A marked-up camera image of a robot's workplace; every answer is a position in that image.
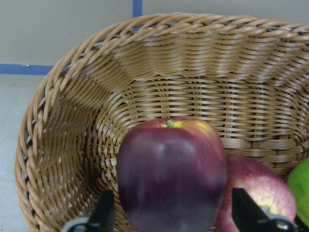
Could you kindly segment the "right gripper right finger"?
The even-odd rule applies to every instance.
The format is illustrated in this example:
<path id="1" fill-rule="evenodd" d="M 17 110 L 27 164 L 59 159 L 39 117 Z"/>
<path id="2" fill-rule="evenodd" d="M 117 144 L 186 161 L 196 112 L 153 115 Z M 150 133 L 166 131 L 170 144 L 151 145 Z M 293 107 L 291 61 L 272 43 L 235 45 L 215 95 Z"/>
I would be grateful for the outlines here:
<path id="1" fill-rule="evenodd" d="M 262 232 L 269 218 L 243 188 L 232 189 L 232 219 L 240 232 Z"/>

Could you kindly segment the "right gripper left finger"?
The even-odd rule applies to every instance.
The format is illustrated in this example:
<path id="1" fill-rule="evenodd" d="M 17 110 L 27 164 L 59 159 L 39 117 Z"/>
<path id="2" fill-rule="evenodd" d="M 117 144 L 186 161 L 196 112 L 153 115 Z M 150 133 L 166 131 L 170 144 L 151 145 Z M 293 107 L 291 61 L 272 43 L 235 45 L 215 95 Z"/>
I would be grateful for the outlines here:
<path id="1" fill-rule="evenodd" d="M 99 197 L 88 220 L 89 232 L 112 232 L 115 223 L 114 193 L 105 190 Z"/>

